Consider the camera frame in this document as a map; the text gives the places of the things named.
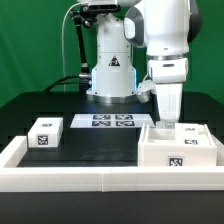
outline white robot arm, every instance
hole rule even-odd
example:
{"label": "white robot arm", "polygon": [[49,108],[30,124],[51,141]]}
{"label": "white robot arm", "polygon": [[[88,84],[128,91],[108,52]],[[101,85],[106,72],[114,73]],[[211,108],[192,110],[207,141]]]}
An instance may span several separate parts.
{"label": "white robot arm", "polygon": [[182,83],[188,73],[184,54],[189,51],[189,39],[200,29],[199,24],[189,38],[191,4],[197,14],[195,0],[142,0],[127,12],[124,20],[126,39],[135,46],[147,47],[148,75],[155,83],[140,84],[140,101],[147,100],[144,88],[147,92],[155,88],[160,119],[168,125],[179,120]]}
{"label": "white robot arm", "polygon": [[112,13],[140,0],[79,0],[83,14],[95,16],[97,64],[92,70],[88,99],[102,103],[124,103],[136,99],[136,71],[131,64],[131,44],[124,37],[123,21]]}

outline black table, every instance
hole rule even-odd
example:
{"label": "black table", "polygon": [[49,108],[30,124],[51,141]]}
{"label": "black table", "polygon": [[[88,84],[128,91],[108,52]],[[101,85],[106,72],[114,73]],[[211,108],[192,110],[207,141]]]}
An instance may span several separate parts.
{"label": "black table", "polygon": [[[184,93],[180,121],[207,124],[211,133],[224,143],[223,112],[224,106],[206,94]],[[44,156],[33,149],[20,167],[136,164],[140,129],[71,130],[77,113],[149,113],[154,121],[159,119],[155,97],[147,104],[103,105],[87,102],[77,93],[24,93],[0,108],[0,150],[14,136],[27,135],[38,117],[63,117],[59,148],[50,148]],[[99,149],[104,146],[108,150],[102,156]],[[0,193],[0,223],[223,224],[223,205],[222,191]]]}

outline white container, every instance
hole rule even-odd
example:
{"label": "white container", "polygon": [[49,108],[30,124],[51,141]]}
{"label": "white container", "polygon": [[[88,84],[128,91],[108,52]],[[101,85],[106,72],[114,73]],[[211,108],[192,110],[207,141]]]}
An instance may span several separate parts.
{"label": "white container", "polygon": [[63,118],[38,118],[28,133],[30,148],[58,147],[63,131]]}
{"label": "white container", "polygon": [[143,125],[138,166],[216,166],[217,146],[206,125],[176,124],[175,129]]}

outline cable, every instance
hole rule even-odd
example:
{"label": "cable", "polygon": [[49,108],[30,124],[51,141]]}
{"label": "cable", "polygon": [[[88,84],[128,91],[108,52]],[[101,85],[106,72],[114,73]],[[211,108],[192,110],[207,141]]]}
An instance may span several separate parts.
{"label": "cable", "polygon": [[54,82],[53,84],[51,84],[50,86],[48,86],[48,87],[44,90],[44,92],[45,92],[45,93],[50,92],[50,90],[51,90],[52,88],[54,88],[55,86],[57,86],[57,85],[68,84],[68,83],[65,83],[64,81],[66,81],[66,80],[68,80],[68,79],[74,79],[74,78],[79,78],[79,75],[70,75],[70,76],[63,77],[63,78],[57,80],[56,82]]}
{"label": "cable", "polygon": [[76,6],[78,5],[84,5],[84,4],[87,4],[88,2],[80,2],[80,3],[76,3],[74,5],[72,5],[68,11],[66,12],[65,16],[64,16],[64,19],[63,19],[63,23],[62,23],[62,36],[61,36],[61,41],[62,41],[62,63],[63,63],[63,77],[66,76],[66,65],[65,65],[65,43],[64,43],[64,36],[65,36],[65,21],[66,21],[66,18],[69,14],[69,12]]}
{"label": "cable", "polygon": [[79,82],[62,82],[62,83],[55,83],[49,86],[47,89],[45,89],[46,93],[49,93],[51,89],[53,89],[55,86],[60,86],[60,85],[68,85],[68,84],[79,84]]}

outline small white cube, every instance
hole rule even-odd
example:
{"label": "small white cube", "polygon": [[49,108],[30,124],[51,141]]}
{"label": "small white cube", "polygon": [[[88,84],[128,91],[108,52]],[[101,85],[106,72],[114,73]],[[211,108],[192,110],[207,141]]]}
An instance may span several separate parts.
{"label": "small white cube", "polygon": [[63,118],[38,118],[28,133],[29,148],[58,147]]}

